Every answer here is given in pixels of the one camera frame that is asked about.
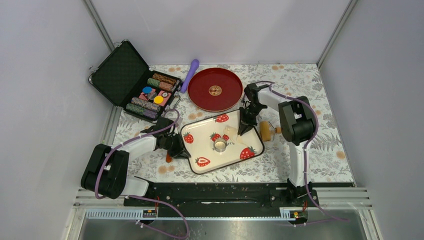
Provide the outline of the wooden dough roller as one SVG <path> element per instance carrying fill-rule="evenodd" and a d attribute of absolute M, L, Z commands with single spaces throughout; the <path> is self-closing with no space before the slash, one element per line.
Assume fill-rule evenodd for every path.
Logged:
<path fill-rule="evenodd" d="M 274 127 L 269 121 L 261 121 L 259 123 L 260 137 L 263 142 L 274 141 L 276 135 L 282 133 L 282 128 L 280 126 Z"/>

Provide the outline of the strawberry pattern white tray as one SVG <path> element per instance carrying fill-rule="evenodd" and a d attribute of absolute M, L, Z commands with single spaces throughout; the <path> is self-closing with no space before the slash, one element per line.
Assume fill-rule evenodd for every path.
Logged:
<path fill-rule="evenodd" d="M 184 146 L 191 154 L 191 170 L 198 175 L 260 156 L 265 149 L 254 128 L 242 135 L 246 145 L 232 142 L 224 134 L 225 126 L 239 127 L 240 111 L 234 110 L 186 124 L 180 130 Z"/>

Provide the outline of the small dough piece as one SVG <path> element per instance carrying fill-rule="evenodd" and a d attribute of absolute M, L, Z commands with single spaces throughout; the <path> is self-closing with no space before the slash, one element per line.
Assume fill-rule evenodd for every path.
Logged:
<path fill-rule="evenodd" d="M 238 129 L 229 125 L 226 125 L 223 133 L 229 137 L 229 139 L 235 144 L 245 145 L 242 137 L 238 134 Z"/>

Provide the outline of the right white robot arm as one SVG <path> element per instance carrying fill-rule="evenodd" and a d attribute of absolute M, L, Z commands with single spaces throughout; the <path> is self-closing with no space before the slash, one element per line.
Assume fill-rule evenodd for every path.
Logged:
<path fill-rule="evenodd" d="M 318 118 L 306 96 L 291 97 L 272 89 L 273 83 L 262 81 L 258 86 L 250 83 L 244 88 L 247 104 L 239 109 L 239 136 L 257 126 L 261 110 L 272 108 L 279 114 L 282 136 L 290 151 L 290 174 L 287 201 L 293 206 L 301 205 L 307 196 L 313 199 L 312 184 L 308 181 L 309 144 L 319 128 Z"/>

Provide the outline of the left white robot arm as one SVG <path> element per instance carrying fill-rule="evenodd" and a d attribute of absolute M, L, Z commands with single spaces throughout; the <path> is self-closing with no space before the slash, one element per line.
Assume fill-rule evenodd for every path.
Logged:
<path fill-rule="evenodd" d="M 190 158 L 182 136 L 175 132 L 176 124 L 174 120 L 160 117 L 155 125 L 123 143 L 96 145 L 81 177 L 81 187 L 96 193 L 98 199 L 135 196 L 144 206 L 152 204 L 155 192 L 149 188 L 150 183 L 139 177 L 128 177 L 128 166 L 134 159 L 158 149 L 166 150 L 173 159 Z"/>

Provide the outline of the round red lacquer plate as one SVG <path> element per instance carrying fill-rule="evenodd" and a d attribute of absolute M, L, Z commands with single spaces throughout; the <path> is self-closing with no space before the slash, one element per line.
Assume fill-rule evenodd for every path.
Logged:
<path fill-rule="evenodd" d="M 243 89 L 242 81 L 235 73 L 212 67 L 193 76 L 187 94 L 196 107 L 207 112 L 223 112 L 240 101 Z"/>

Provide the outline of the yellow poker chip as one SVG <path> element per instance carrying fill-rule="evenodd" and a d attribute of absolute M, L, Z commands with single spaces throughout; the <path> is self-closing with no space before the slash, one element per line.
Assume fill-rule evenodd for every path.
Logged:
<path fill-rule="evenodd" d="M 153 102 L 157 105 L 160 105 L 161 103 L 164 102 L 164 98 L 162 96 L 158 95 L 153 99 Z"/>

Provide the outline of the blue poker chip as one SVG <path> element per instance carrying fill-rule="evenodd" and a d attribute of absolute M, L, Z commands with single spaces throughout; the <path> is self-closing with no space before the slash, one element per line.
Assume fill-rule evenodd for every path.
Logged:
<path fill-rule="evenodd" d="M 144 87 L 143 89 L 142 89 L 142 93 L 143 94 L 149 94 L 149 93 L 151 93 L 152 92 L 152 88 L 150 87 L 150 86 L 146 86 L 146 87 Z"/>

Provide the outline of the black poker chip case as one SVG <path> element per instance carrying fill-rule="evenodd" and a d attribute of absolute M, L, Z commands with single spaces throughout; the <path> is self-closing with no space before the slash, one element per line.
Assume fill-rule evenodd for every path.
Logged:
<path fill-rule="evenodd" d="M 183 83 L 178 77 L 152 70 L 127 39 L 118 44 L 88 81 L 115 107 L 148 122 L 155 122 L 163 114 Z M 144 87 L 151 87 L 152 92 L 143 94 Z M 154 103 L 156 96 L 164 98 L 160 105 Z"/>

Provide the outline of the floral pattern table mat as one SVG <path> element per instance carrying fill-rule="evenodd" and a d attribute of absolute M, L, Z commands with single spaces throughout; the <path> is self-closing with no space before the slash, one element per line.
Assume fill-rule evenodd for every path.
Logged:
<path fill-rule="evenodd" d="M 332 113 L 324 84 L 315 64 L 223 64 L 244 85 L 273 82 L 273 90 L 286 96 L 306 96 L 318 117 L 318 133 L 309 144 L 308 179 L 312 182 L 348 182 L 354 177 Z M 129 176 L 152 182 L 284 182 L 290 173 L 290 151 L 277 135 L 265 143 L 262 155 L 205 174 L 195 174 L 186 159 L 166 162 L 162 149 L 129 163 Z"/>

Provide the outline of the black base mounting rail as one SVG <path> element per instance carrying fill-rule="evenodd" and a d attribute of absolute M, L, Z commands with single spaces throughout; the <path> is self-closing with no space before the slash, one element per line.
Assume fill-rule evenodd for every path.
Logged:
<path fill-rule="evenodd" d="M 286 182 L 150 182 L 146 197 L 173 205 L 186 218 L 278 217 L 283 207 L 313 207 L 306 189 L 299 193 L 294 196 Z"/>

